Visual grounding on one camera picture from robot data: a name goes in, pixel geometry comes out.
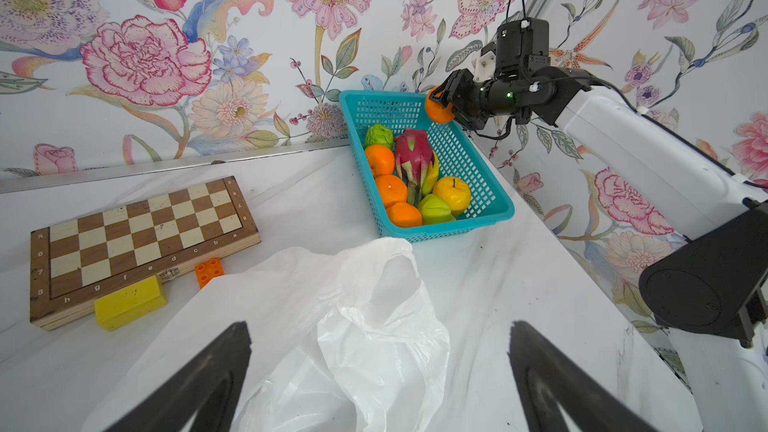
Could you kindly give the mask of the pink dragon fruit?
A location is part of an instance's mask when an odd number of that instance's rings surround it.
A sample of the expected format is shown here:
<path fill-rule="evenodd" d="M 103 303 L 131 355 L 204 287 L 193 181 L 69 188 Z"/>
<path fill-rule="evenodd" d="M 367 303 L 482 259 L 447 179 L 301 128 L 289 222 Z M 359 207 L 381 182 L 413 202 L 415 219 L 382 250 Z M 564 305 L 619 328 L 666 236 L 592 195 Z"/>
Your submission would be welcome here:
<path fill-rule="evenodd" d="M 421 186 L 433 156 L 427 132 L 405 129 L 394 141 L 395 174 L 408 187 L 407 202 L 416 206 L 422 200 Z"/>

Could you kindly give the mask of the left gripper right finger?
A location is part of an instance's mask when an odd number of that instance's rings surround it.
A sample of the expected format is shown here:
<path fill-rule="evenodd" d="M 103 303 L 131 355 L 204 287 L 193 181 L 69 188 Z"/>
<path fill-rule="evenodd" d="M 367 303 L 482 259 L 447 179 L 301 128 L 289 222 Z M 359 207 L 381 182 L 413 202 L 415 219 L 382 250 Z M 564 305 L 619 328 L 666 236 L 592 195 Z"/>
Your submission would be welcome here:
<path fill-rule="evenodd" d="M 582 431 L 653 429 L 525 321 L 511 325 L 508 357 L 531 431 L 567 431 L 565 416 Z"/>

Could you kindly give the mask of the yellow apple fruit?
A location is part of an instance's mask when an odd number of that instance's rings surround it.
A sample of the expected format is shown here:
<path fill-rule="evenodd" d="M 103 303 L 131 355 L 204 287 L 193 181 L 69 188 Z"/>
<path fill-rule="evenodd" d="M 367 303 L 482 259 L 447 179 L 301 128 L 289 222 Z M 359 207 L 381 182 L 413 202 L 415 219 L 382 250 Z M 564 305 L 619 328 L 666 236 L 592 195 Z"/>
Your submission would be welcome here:
<path fill-rule="evenodd" d="M 448 204 L 454 217 L 462 215 L 472 201 L 469 186 L 457 177 L 443 177 L 438 180 L 433 194 Z"/>

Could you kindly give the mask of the green apple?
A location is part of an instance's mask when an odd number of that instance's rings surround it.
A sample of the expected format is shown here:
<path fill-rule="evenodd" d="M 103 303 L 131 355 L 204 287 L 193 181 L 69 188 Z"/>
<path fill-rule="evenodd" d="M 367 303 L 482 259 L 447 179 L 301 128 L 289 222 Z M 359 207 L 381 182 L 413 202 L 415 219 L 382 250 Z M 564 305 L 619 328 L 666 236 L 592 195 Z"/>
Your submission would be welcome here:
<path fill-rule="evenodd" d="M 365 134 L 363 148 L 380 145 L 392 150 L 394 146 L 394 134 L 391 129 L 381 124 L 371 125 Z"/>
<path fill-rule="evenodd" d="M 434 194 L 426 195 L 418 204 L 417 209 L 421 214 L 424 226 L 449 223 L 456 220 L 450 205 Z"/>

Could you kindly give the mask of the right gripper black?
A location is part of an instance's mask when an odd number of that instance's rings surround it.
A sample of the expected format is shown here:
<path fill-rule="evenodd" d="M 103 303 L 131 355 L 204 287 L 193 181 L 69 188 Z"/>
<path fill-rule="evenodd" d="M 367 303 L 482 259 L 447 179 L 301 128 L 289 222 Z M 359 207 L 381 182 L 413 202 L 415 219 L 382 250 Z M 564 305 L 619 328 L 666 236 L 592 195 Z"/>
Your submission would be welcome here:
<path fill-rule="evenodd" d="M 575 96 L 576 73 L 551 65 L 549 23 L 535 18 L 498 28 L 489 79 L 475 81 L 471 70 L 457 69 L 430 92 L 432 102 L 461 110 L 462 126 L 473 131 L 497 116 L 516 125 L 535 117 L 554 125 Z"/>

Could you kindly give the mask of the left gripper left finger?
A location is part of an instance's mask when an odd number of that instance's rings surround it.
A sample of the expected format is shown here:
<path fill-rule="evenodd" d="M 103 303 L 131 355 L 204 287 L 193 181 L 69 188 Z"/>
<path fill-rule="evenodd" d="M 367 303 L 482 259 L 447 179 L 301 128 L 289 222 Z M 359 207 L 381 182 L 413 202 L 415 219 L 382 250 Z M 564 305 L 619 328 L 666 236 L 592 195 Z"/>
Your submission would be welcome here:
<path fill-rule="evenodd" d="M 247 324 L 218 335 L 110 431 L 228 431 L 251 355 Z"/>

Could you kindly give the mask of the white plastic bag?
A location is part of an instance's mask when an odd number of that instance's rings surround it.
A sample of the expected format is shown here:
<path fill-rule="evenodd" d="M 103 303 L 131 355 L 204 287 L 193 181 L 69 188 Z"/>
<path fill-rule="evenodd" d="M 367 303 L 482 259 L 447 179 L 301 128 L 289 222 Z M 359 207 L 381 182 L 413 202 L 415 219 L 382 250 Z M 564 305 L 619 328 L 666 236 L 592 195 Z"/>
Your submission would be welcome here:
<path fill-rule="evenodd" d="M 235 322 L 251 355 L 235 431 L 423 431 L 450 355 L 411 245 L 377 239 L 334 255 L 284 249 L 213 281 L 162 329 L 85 422 L 102 431 Z"/>

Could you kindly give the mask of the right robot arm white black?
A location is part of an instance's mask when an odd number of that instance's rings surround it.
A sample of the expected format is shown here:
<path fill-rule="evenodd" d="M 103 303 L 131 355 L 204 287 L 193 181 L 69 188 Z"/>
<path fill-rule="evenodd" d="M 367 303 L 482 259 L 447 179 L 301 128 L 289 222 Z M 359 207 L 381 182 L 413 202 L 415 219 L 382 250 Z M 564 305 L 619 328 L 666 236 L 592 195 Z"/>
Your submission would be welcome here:
<path fill-rule="evenodd" d="M 549 25 L 498 28 L 491 66 L 452 72 L 430 118 L 480 131 L 494 116 L 540 118 L 627 180 L 683 247 L 646 268 L 639 289 L 669 332 L 704 428 L 767 427 L 767 191 L 635 109 L 609 82 L 554 67 Z"/>

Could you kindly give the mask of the small orange fruit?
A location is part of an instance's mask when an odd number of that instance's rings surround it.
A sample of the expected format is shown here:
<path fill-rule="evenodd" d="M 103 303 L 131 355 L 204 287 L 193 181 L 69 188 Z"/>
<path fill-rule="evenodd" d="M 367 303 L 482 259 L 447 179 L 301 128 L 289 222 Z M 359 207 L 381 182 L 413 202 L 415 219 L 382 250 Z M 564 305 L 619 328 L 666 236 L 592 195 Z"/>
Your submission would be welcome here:
<path fill-rule="evenodd" d="M 375 184 L 385 208 L 408 199 L 408 187 L 396 175 L 380 175 L 375 178 Z"/>

